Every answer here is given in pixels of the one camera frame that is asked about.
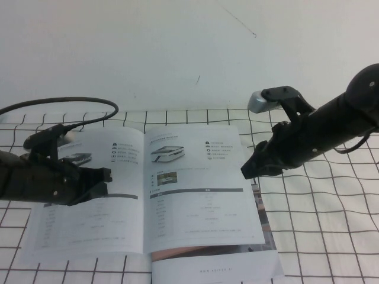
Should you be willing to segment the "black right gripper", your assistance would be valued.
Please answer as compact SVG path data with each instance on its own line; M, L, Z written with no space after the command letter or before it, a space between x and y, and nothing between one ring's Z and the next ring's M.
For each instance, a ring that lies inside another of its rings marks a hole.
M294 114L288 118L273 127L269 142L260 142L241 167L245 179L278 176L319 155L319 117Z

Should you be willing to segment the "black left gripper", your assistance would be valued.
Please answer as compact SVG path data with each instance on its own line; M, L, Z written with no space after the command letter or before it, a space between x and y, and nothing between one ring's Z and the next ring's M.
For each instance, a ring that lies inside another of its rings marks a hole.
M108 195L109 168L81 167L63 159L30 156L25 198L33 202L73 206Z

